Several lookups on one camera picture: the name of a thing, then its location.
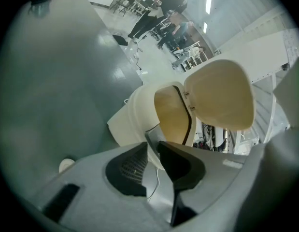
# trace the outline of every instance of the person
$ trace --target person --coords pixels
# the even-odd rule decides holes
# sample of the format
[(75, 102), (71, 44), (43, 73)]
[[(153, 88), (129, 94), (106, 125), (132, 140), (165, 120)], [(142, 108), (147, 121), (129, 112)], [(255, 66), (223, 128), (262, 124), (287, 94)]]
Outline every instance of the person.
[(138, 4), (136, 4), (133, 8), (133, 11), (136, 12), (136, 11), (138, 11), (139, 8), (140, 8), (140, 6)]
[(205, 52), (205, 48), (203, 46), (201, 46), (201, 47), (195, 46), (195, 47), (191, 48), (190, 50), (184, 52), (184, 54), (178, 60), (176, 60), (175, 62), (172, 63), (173, 69), (177, 68), (183, 62), (185, 62), (188, 58), (195, 57), (196, 55), (200, 54), (201, 52)]
[(171, 40), (176, 40), (176, 39), (182, 37), (183, 34), (187, 31), (189, 26), (190, 27), (193, 26), (192, 21), (181, 22), (180, 24), (177, 25), (177, 27), (174, 29), (174, 31), (172, 33), (169, 32), (166, 36), (164, 36), (160, 40), (160, 42), (157, 44), (157, 47), (159, 49), (161, 49), (164, 43), (171, 41)]
[(139, 39), (144, 33), (154, 28), (161, 21), (166, 18), (169, 10), (174, 10), (177, 13), (182, 13), (187, 7), (187, 0), (155, 0), (152, 10), (158, 10), (160, 13), (148, 10), (135, 24), (131, 33), (128, 35), (129, 38), (136, 43), (136, 39)]

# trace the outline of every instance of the white ceiling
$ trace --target white ceiling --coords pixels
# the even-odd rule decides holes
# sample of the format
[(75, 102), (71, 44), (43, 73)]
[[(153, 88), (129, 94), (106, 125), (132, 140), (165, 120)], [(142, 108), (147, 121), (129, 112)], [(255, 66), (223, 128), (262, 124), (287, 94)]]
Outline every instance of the white ceiling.
[(268, 11), (279, 5), (278, 0), (212, 0), (210, 14), (205, 12), (206, 0), (191, 0), (184, 15), (192, 19), (204, 39), (217, 49)]

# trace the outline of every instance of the black clothing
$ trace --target black clothing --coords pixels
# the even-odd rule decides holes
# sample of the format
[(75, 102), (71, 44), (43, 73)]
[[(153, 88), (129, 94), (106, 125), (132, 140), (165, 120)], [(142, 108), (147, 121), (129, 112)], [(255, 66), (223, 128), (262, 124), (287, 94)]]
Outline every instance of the black clothing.
[(169, 10), (175, 10), (181, 14), (187, 7), (187, 4), (182, 5), (184, 0), (161, 0), (161, 2), (161, 9), (164, 15), (166, 15)]
[(174, 41), (175, 38), (172, 35), (172, 33), (168, 33), (166, 36), (164, 36), (158, 43), (159, 46), (163, 46), (164, 43), (169, 42), (169, 41)]
[(128, 35), (129, 38), (135, 37), (139, 39), (144, 33), (153, 29), (161, 21), (163, 21), (166, 18), (166, 13), (169, 10), (175, 10), (178, 13), (182, 13), (187, 7), (187, 4), (182, 5), (184, 2), (183, 0), (161, 0), (161, 1), (162, 1), (161, 9), (164, 16), (157, 18), (156, 16), (148, 16), (150, 11), (145, 12), (144, 15), (141, 17), (141, 19), (135, 24), (131, 33)]
[(157, 18), (156, 16), (148, 16), (150, 11), (146, 11), (141, 19), (135, 24), (131, 33), (128, 35), (129, 38), (137, 38), (139, 39), (144, 33), (153, 29), (156, 25), (158, 25), (161, 21), (165, 19), (164, 16)]

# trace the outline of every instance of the black vent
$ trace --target black vent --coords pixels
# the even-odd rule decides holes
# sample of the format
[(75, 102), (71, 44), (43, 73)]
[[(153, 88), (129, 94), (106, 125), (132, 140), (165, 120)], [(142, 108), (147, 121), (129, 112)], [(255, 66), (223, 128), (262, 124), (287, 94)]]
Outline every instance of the black vent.
[(114, 157), (105, 168), (108, 181), (124, 195), (146, 197), (142, 176), (147, 165), (147, 142)]
[(139, 150), (126, 159), (120, 167), (120, 172), (126, 178), (142, 184), (142, 177), (147, 165), (147, 150)]
[(80, 187), (74, 184), (67, 184), (64, 186), (44, 208), (43, 214), (54, 222), (59, 222), (79, 189)]

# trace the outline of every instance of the cable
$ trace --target cable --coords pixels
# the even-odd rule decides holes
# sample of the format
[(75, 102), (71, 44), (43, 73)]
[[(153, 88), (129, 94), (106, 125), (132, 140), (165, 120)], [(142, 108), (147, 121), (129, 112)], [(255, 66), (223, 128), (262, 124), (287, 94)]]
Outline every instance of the cable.
[(136, 43), (136, 45), (137, 45), (137, 47), (138, 47), (138, 49), (136, 50), (136, 52), (138, 52), (138, 51), (140, 51), (140, 52), (144, 52), (142, 49), (139, 48), (139, 43), (140, 43), (143, 39), (145, 39), (149, 33), (150, 33), (150, 31), (148, 31), (148, 33), (145, 34), (145, 35), (142, 37), (142, 39)]
[(136, 57), (134, 57), (134, 58), (138, 60), (138, 61), (136, 62), (136, 66), (139, 67), (139, 69), (140, 69), (140, 71), (141, 71), (142, 69), (141, 69), (141, 67), (138, 65), (140, 58), (136, 58)]
[(155, 187), (153, 193), (147, 198), (147, 200), (149, 199), (148, 202), (150, 202), (150, 200), (151, 200), (152, 196), (154, 195), (155, 191), (156, 191), (156, 190), (158, 189), (158, 187), (160, 186), (160, 180), (159, 180), (159, 176), (158, 176), (158, 170), (159, 170), (159, 168), (157, 168), (157, 172), (156, 172), (156, 174), (157, 174), (157, 185), (156, 185), (156, 187)]

